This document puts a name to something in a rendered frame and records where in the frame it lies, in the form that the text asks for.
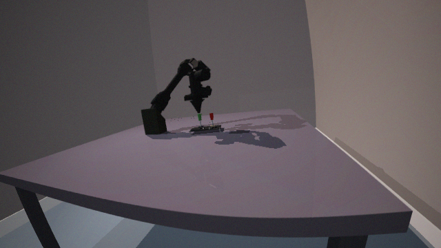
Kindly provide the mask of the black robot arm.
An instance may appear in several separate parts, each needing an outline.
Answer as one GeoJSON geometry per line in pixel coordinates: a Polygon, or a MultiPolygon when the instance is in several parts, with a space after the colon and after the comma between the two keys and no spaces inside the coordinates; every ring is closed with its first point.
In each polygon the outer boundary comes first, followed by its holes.
{"type": "MultiPolygon", "coordinates": [[[[178,68],[178,72],[172,79],[170,84],[165,88],[164,91],[157,94],[151,102],[151,108],[156,108],[161,114],[166,108],[168,101],[171,99],[170,94],[173,89],[178,85],[184,76],[189,76],[189,83],[199,83],[201,81],[206,81],[210,78],[210,69],[202,61],[196,61],[195,58],[185,59],[178,68]],[[188,64],[191,63],[193,68],[188,64]],[[195,71],[193,71],[195,70],[195,71]]],[[[212,89],[210,86],[201,87],[199,85],[197,89],[197,94],[211,95],[212,89]]]]}

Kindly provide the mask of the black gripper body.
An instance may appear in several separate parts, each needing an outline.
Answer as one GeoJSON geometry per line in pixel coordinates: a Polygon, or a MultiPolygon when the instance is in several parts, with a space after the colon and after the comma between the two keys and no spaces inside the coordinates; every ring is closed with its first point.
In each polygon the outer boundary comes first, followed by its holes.
{"type": "Polygon", "coordinates": [[[197,89],[199,87],[199,85],[202,87],[201,82],[199,83],[190,83],[189,87],[191,89],[191,94],[190,95],[185,95],[184,100],[188,101],[188,100],[199,100],[202,98],[207,98],[208,95],[206,94],[197,94],[197,89]]]}

